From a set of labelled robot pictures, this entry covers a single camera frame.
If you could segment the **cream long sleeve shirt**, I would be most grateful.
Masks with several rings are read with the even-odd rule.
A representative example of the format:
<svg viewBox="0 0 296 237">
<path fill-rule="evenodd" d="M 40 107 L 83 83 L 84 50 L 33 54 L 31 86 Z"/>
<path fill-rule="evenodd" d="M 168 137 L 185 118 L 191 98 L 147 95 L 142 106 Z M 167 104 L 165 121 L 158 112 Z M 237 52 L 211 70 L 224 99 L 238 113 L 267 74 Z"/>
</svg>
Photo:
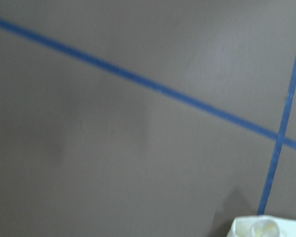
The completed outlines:
<svg viewBox="0 0 296 237">
<path fill-rule="evenodd" d="M 236 217 L 227 237 L 296 237 L 296 220 L 269 215 Z"/>
</svg>

